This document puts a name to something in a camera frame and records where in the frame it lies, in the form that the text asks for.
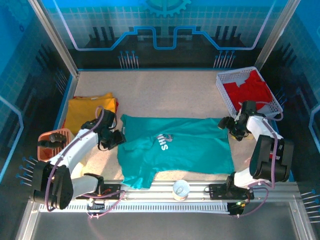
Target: red cloth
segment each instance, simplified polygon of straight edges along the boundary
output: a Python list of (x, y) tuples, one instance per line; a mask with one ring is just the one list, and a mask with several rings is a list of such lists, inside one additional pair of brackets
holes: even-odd
[[(245, 80), (245, 83), (241, 84), (240, 87), (238, 87), (235, 82), (225, 83), (223, 86), (236, 111), (241, 109), (239, 103), (245, 101), (270, 103), (273, 99), (267, 84), (260, 79), (255, 70), (250, 72), (249, 78)], [(263, 103), (257, 103), (256, 109), (259, 110), (264, 105)]]

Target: yellow shirt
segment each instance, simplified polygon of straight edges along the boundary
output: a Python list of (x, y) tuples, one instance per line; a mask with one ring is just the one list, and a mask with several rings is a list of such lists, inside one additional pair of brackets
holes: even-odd
[(116, 102), (111, 92), (104, 96), (75, 97), (68, 101), (68, 112), (66, 114), (64, 127), (77, 135), (81, 126), (96, 118), (96, 108), (103, 106), (104, 109), (116, 113)]

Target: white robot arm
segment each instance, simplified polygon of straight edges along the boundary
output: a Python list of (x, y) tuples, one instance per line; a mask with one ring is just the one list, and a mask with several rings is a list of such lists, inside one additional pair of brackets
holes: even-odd
[(218, 127), (227, 128), (238, 141), (251, 133), (256, 145), (248, 168), (233, 172), (224, 184), (212, 184), (211, 199), (246, 200), (248, 195), (253, 197), (253, 186), (266, 184), (274, 188), (275, 182), (288, 180), (294, 144), (274, 131), (266, 117), (257, 112), (256, 102), (244, 102), (235, 119), (224, 117)]
[(34, 166), (31, 198), (35, 202), (64, 209), (76, 197), (93, 192), (101, 194), (104, 186), (102, 176), (85, 173), (71, 179), (71, 173), (95, 146), (110, 150), (126, 141), (120, 131), (111, 131), (115, 117), (111, 111), (101, 111), (99, 118), (86, 122), (59, 154)]

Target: glass panel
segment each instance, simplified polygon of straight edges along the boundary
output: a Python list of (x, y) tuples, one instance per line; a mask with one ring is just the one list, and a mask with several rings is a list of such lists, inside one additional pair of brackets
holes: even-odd
[(0, 32), (1, 236), (14, 239), (31, 191), (32, 164), (22, 159), (37, 158), (38, 136), (53, 129), (70, 74), (28, 1), (0, 1)]
[(284, 109), (280, 133), (295, 144), (292, 172), (301, 192), (320, 174), (320, 2), (301, 1), (261, 74)]
[(286, 0), (43, 0), (85, 69), (253, 66)]

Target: t-shirt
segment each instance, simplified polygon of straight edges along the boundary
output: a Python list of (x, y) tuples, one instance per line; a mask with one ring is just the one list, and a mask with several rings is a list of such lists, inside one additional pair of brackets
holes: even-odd
[(81, 126), (96, 118), (96, 108), (102, 106), (113, 113), (116, 112), (117, 101), (109, 92), (103, 96), (80, 97), (77, 96), (68, 101), (64, 127), (69, 129), (73, 135), (77, 135)]
[(123, 183), (150, 188), (157, 172), (182, 170), (204, 174), (234, 171), (228, 132), (220, 118), (155, 118), (123, 115), (126, 142), (118, 146)]

